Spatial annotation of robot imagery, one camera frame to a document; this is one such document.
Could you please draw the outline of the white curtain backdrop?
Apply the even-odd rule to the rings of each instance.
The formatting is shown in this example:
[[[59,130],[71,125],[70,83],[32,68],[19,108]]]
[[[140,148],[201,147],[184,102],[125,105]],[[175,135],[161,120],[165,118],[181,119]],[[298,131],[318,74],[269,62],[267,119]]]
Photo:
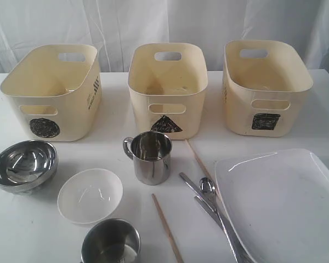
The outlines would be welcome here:
[[[199,46],[210,71],[236,39],[291,45],[329,72],[329,1],[0,1],[0,73],[45,44],[90,44],[104,72],[126,72],[146,43]]]

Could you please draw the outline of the cream bin with triangle mark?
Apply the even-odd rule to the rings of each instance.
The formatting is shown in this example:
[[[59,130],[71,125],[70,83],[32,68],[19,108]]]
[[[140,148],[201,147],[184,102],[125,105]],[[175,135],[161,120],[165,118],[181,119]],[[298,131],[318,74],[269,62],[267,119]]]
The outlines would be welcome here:
[[[190,43],[150,43],[134,51],[128,88],[139,132],[185,140],[199,130],[208,86],[202,50]]]

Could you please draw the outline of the steel fork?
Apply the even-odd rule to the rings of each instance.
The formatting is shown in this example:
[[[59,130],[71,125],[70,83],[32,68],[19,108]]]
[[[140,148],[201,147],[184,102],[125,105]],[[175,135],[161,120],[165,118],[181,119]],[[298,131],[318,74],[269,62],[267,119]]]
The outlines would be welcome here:
[[[216,222],[216,224],[222,229],[222,231],[224,232],[225,236],[227,236],[226,234],[226,230],[224,229],[224,227],[222,226],[222,223],[220,222],[219,217],[212,212],[212,210],[208,207],[208,205],[202,201],[201,199],[199,199],[198,196],[194,197],[194,200],[199,204],[199,206]],[[239,244],[238,248],[241,251],[241,256],[242,256],[242,261],[243,262],[252,262],[252,260],[248,257],[247,253],[244,251],[243,247]]]

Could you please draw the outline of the small steel cup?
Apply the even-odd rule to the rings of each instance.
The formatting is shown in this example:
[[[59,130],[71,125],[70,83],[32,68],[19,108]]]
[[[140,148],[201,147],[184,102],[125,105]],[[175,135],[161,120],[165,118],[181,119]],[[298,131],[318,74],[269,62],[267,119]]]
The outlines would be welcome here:
[[[140,262],[141,239],[127,220],[106,219],[85,236],[81,262]]]

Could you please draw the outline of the white square plate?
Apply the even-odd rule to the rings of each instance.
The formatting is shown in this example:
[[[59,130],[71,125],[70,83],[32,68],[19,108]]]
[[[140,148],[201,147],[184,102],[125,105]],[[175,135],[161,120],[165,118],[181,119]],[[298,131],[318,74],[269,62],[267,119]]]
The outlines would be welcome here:
[[[218,161],[217,191],[255,262],[329,262],[329,169],[294,148]]]

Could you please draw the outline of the wooden chopstick front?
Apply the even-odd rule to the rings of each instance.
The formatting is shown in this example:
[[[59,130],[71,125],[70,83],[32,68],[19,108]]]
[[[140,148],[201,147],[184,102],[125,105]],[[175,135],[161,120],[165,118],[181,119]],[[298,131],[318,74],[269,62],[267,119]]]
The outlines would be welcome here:
[[[156,195],[154,193],[151,194],[151,197],[152,197],[152,200],[153,200],[153,202],[155,204],[157,213],[158,213],[158,215],[160,217],[160,220],[161,220],[163,229],[164,229],[164,231],[165,231],[165,233],[166,233],[166,235],[168,237],[168,240],[169,240],[169,243],[171,245],[171,248],[172,248],[172,251],[174,253],[174,256],[176,258],[176,261],[177,261],[177,263],[184,263],[184,260],[183,260],[183,258],[181,256],[181,253],[179,251],[179,248],[177,247],[177,244],[176,244],[176,242],[174,240],[174,237],[172,235],[171,229],[169,228],[169,225],[168,225],[167,220],[165,218],[165,215],[164,215],[164,213],[163,213],[163,211],[161,209],[161,206],[160,206],[160,204],[159,204],[159,202],[157,200],[157,197],[156,197]]]

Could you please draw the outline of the wooden chopstick near plate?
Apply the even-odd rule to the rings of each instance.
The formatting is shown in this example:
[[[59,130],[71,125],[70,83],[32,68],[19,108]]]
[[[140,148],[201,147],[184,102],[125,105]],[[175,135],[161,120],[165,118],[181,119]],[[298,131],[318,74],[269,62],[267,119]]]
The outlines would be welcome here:
[[[205,167],[205,165],[203,164],[203,162],[201,161],[201,159],[199,158],[199,156],[197,155],[197,153],[194,151],[194,149],[192,148],[192,146],[189,143],[189,141],[186,139],[185,142],[188,145],[189,149],[191,150],[192,154],[194,155],[194,158],[196,159],[196,161],[197,161],[198,165],[200,166],[202,172],[204,173],[205,177],[208,177],[208,178],[210,178],[212,180],[211,175],[209,174],[207,168]]]

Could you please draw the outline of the cream bin with circle mark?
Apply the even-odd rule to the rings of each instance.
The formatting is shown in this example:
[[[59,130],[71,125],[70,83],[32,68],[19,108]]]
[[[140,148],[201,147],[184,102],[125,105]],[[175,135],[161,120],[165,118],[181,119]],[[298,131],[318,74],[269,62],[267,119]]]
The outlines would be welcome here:
[[[50,44],[30,51],[0,85],[25,133],[75,141],[90,130],[102,97],[98,51]]]

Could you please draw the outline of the white ceramic bowl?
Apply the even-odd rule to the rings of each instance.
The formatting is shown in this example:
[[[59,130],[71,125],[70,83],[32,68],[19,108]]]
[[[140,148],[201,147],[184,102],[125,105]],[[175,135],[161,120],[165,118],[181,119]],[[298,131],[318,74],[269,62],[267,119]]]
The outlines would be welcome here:
[[[107,169],[93,168],[73,175],[63,184],[57,207],[70,223],[89,226],[112,215],[122,197],[121,179]]]

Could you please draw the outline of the steel knife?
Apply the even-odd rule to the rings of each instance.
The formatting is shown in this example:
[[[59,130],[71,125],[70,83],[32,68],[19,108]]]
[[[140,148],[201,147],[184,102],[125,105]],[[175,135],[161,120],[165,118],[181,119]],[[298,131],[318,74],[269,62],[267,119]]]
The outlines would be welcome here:
[[[212,210],[212,212],[214,212],[213,208],[210,206],[209,200],[204,196],[204,194],[201,192],[201,189],[195,185],[195,183],[189,179],[189,177],[181,172],[179,173],[179,176],[185,181],[185,183],[196,193],[196,195],[199,197],[199,199],[201,199],[202,201],[204,201],[208,207]],[[222,223],[222,226],[224,227],[224,229],[226,230],[226,234],[227,234],[227,240],[228,243],[230,245],[232,254],[236,260],[236,262],[243,262],[242,261],[242,254],[240,249],[238,248],[238,245],[241,244],[241,242],[239,241],[237,234],[235,233],[230,221],[223,215],[223,213],[220,211],[220,222]]]

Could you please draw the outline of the steel spoon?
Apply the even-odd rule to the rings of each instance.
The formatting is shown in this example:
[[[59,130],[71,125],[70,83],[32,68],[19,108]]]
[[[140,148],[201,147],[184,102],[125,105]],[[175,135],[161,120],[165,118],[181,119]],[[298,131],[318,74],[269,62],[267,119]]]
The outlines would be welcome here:
[[[213,208],[217,216],[221,218],[219,209],[217,208],[217,194],[214,182],[210,178],[204,177],[200,179],[199,185],[201,192],[209,200],[210,206]]]

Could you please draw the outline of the large steel bowl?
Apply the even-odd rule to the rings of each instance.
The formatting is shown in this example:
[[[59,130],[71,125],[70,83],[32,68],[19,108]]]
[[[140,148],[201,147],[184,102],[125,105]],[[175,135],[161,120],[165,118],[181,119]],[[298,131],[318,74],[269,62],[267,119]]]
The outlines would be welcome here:
[[[43,140],[26,140],[0,153],[0,189],[28,195],[46,187],[55,177],[59,158],[56,148]]]

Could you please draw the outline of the steel mug with handle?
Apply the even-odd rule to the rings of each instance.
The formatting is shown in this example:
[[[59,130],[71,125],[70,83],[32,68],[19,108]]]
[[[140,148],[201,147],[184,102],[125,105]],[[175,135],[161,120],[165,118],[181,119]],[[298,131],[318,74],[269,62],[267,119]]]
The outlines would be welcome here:
[[[123,139],[123,150],[133,161],[134,172],[146,185],[159,185],[171,174],[170,138],[158,131],[146,131]]]

